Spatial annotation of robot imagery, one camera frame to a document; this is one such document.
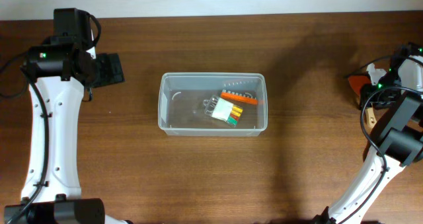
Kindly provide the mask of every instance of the white wall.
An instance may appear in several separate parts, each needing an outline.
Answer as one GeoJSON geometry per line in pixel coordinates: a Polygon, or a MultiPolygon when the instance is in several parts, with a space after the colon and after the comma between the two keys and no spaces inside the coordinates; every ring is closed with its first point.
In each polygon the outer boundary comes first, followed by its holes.
{"type": "Polygon", "coordinates": [[[0,20],[51,19],[77,7],[96,17],[249,15],[423,9],[423,0],[0,0],[0,20]]]}

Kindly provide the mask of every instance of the brown wooden surface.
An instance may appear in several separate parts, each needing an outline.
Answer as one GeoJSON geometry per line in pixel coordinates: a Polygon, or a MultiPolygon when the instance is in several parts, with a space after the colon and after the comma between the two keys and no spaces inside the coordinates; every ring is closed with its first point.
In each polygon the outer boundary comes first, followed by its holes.
{"type": "MultiPolygon", "coordinates": [[[[423,13],[102,19],[97,52],[118,52],[126,82],[79,113],[84,198],[135,223],[308,219],[345,191],[365,138],[342,75],[398,45],[423,43],[423,13]],[[253,138],[169,137],[157,125],[161,76],[261,73],[268,129],[253,138]]],[[[52,21],[0,22],[2,63],[52,34],[52,21]]],[[[2,92],[22,85],[17,65],[2,92]]],[[[0,204],[19,202],[29,160],[29,94],[0,102],[0,204]]],[[[423,163],[395,178],[365,219],[423,223],[423,163]]]]}

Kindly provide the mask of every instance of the gray plastic bin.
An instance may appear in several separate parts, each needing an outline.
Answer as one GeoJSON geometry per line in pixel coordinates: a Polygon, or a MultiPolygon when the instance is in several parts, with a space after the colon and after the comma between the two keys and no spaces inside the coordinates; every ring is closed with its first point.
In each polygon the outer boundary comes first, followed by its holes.
{"type": "Polygon", "coordinates": [[[168,135],[258,136],[267,128],[267,92],[257,73],[165,73],[159,93],[159,127],[168,135]],[[258,105],[228,100],[244,112],[236,128],[204,114],[203,101],[222,90],[247,93],[258,105]]]}

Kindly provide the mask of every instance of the white background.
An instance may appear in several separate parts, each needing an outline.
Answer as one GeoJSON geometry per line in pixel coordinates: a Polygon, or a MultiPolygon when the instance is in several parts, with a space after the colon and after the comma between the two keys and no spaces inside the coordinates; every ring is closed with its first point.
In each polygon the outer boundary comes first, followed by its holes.
{"type": "Polygon", "coordinates": [[[77,7],[96,17],[250,15],[423,9],[423,0],[0,0],[0,20],[52,19],[77,7]]]}

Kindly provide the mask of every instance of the plastic bin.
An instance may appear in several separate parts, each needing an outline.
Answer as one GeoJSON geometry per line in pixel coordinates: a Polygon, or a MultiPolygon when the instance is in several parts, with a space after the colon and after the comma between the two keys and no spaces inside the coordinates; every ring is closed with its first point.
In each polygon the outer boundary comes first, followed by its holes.
{"type": "Polygon", "coordinates": [[[159,127],[168,135],[258,136],[267,128],[267,92],[257,73],[165,73],[159,93],[159,127]],[[258,105],[230,100],[243,107],[236,128],[205,115],[203,101],[222,90],[247,93],[258,105]]]}

